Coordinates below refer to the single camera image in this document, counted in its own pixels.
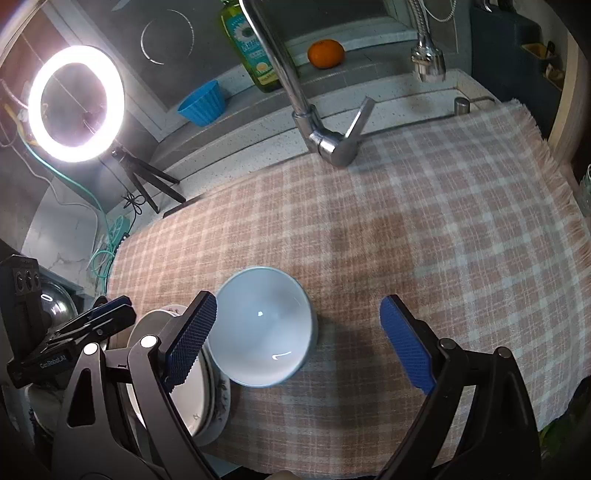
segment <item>blue plastic basket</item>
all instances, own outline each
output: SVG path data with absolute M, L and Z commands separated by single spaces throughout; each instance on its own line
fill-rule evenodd
M 226 102 L 217 80 L 211 80 L 189 95 L 178 106 L 178 112 L 200 127 L 218 118 L 226 108 Z

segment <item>orange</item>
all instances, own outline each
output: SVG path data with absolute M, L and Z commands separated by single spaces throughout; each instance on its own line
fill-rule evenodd
M 319 40 L 308 48 L 308 60 L 317 69 L 331 69 L 345 58 L 345 49 L 336 40 Z

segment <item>ring light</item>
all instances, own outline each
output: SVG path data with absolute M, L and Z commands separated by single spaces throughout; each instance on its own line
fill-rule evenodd
M 100 80 L 106 94 L 106 115 L 102 126 L 93 137 L 78 147 L 68 147 L 55 141 L 43 125 L 41 96 L 55 72 L 70 63 L 86 65 Z M 76 45 L 65 48 L 51 57 L 33 80 L 29 94 L 29 124 L 39 145 L 52 157 L 66 162 L 81 162 L 95 158 L 111 146 L 123 122 L 125 95 L 123 83 L 115 64 L 98 48 Z

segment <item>pink checkered cloth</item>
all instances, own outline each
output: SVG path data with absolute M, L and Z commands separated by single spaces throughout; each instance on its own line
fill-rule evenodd
M 217 189 L 126 240 L 109 294 L 141 317 L 249 265 L 296 278 L 318 315 L 316 350 L 277 387 L 233 384 L 228 425 L 205 451 L 344 478 L 377 473 L 424 400 L 379 325 L 388 294 L 465 349 L 509 347 L 539 427 L 564 412 L 591 374 L 590 240 L 513 102 L 372 135 L 345 170 L 307 154 Z

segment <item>kitchen faucet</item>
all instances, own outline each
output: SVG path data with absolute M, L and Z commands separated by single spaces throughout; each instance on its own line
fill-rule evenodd
M 327 129 L 316 107 L 308 102 L 297 77 L 296 68 L 283 42 L 272 30 L 260 0 L 239 0 L 294 109 L 292 116 L 306 146 L 335 167 L 348 166 L 357 155 L 361 132 L 374 109 L 375 100 L 365 97 L 345 135 Z M 443 80 L 445 63 L 441 50 L 433 46 L 419 0 L 408 0 L 418 30 L 418 44 L 411 58 L 424 82 Z

